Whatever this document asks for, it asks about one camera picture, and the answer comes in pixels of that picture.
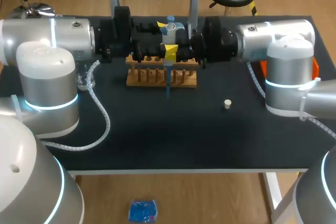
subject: black table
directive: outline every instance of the black table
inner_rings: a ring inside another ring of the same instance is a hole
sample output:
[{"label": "black table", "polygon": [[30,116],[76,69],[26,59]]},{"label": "black table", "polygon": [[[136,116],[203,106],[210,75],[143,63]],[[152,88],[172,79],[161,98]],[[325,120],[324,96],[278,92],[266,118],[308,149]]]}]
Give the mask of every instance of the black table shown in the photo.
[{"label": "black table", "polygon": [[[97,24],[100,17],[88,17]],[[304,18],[298,16],[223,17],[222,25]],[[165,17],[135,17],[137,22],[165,21]],[[176,17],[186,22],[185,17]],[[199,28],[204,18],[199,18]],[[322,80],[336,78],[335,67],[316,30],[315,56]],[[309,121],[283,118],[265,108],[245,63],[208,65],[197,73],[197,89],[127,87],[125,59],[100,65],[94,75],[95,92],[111,118],[111,132],[99,146],[84,152],[50,148],[67,170],[77,174],[147,172],[225,172],[303,170],[331,149],[336,141]],[[255,71],[260,76],[260,68]],[[5,67],[0,96],[22,95],[18,71]],[[223,111],[225,99],[232,100]],[[97,140],[105,120],[88,93],[79,94],[80,121],[57,139],[73,146]],[[321,120],[336,131],[336,121]]]}]

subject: white spiral cable wrap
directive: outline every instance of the white spiral cable wrap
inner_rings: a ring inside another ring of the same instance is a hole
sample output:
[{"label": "white spiral cable wrap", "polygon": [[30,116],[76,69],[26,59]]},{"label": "white spiral cable wrap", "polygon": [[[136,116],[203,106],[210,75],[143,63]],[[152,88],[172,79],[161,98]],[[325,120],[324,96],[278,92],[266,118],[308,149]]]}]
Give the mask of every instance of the white spiral cable wrap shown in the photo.
[{"label": "white spiral cable wrap", "polygon": [[88,144],[88,145],[85,145],[85,146],[80,146],[80,147],[68,146],[68,145],[63,145],[63,144],[58,144],[58,143],[48,142],[48,141],[43,141],[44,145],[54,147],[54,148],[57,148],[57,149],[71,151],[71,152],[81,152],[81,151],[86,151],[88,149],[91,149],[91,148],[97,146],[98,144],[100,144],[101,142],[103,142],[105,140],[105,138],[107,137],[107,135],[109,134],[110,129],[111,129],[110,118],[109,118],[109,115],[108,115],[107,111],[105,110],[103,105],[101,105],[100,101],[98,100],[97,96],[95,95],[95,93],[93,91],[93,88],[91,86],[92,73],[98,65],[100,65],[99,60],[94,62],[92,64],[92,66],[90,67],[90,69],[88,71],[88,74],[87,74],[87,77],[86,77],[86,86],[87,86],[87,89],[88,89],[89,94],[91,95],[92,99],[94,100],[94,102],[96,103],[96,105],[98,106],[100,111],[102,112],[103,116],[105,117],[106,129],[105,129],[104,134],[98,140],[96,140],[95,142],[93,142],[91,144]]},{"label": "white spiral cable wrap", "polygon": [[[258,91],[260,92],[260,94],[262,95],[262,97],[265,98],[266,94],[264,92],[264,90],[262,89],[262,87],[260,86],[256,75],[254,74],[253,68],[251,66],[251,63],[248,62],[247,63],[247,68],[251,74],[251,77],[253,79],[254,84],[256,85]],[[327,132],[329,135],[331,135],[334,139],[336,139],[336,133],[334,133],[330,128],[328,128],[326,125],[324,125],[323,123],[321,123],[319,120],[312,118],[312,117],[308,117],[307,118],[308,121],[312,122],[313,124],[316,124],[318,127],[320,127],[321,129],[323,129],[325,132]]]}]

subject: tan floor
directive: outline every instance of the tan floor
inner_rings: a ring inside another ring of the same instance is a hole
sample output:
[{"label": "tan floor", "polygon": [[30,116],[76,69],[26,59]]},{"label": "tan floor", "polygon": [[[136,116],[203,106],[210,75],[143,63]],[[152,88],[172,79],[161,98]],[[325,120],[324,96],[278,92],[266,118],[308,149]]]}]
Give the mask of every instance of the tan floor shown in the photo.
[{"label": "tan floor", "polygon": [[[58,14],[110,14],[109,0],[29,0],[53,6]],[[133,15],[187,15],[189,0],[123,0]],[[211,0],[199,0],[200,15],[222,15],[209,9]],[[0,18],[19,5],[3,0]],[[336,62],[335,0],[257,0],[259,15],[311,15]],[[233,8],[232,16],[251,15],[248,6]],[[278,174],[284,195],[296,179]],[[127,223],[131,199],[156,199],[158,223],[268,223],[268,208],[258,174],[85,176],[80,186],[86,203],[85,224]]]}]

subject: white table frame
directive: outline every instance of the white table frame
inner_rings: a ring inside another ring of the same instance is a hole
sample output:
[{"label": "white table frame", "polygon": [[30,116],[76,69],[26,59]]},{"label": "white table frame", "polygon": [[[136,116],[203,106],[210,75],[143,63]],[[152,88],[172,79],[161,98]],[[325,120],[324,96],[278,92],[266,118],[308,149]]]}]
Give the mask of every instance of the white table frame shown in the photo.
[{"label": "white table frame", "polygon": [[293,194],[298,179],[286,193],[281,195],[276,172],[305,172],[307,169],[132,169],[132,170],[71,170],[70,175],[134,175],[134,174],[209,174],[209,173],[262,173],[271,209],[271,223],[285,224],[295,211]]}]

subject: yellow black caution tape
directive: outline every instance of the yellow black caution tape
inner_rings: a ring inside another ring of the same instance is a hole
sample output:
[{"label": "yellow black caution tape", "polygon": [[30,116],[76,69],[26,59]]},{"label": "yellow black caution tape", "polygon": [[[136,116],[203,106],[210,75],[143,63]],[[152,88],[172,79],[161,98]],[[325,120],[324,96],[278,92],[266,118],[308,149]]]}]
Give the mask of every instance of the yellow black caution tape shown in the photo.
[{"label": "yellow black caution tape", "polygon": [[250,3],[250,9],[251,9],[251,12],[252,12],[252,16],[258,16],[256,4],[254,3],[254,1],[252,1]]}]

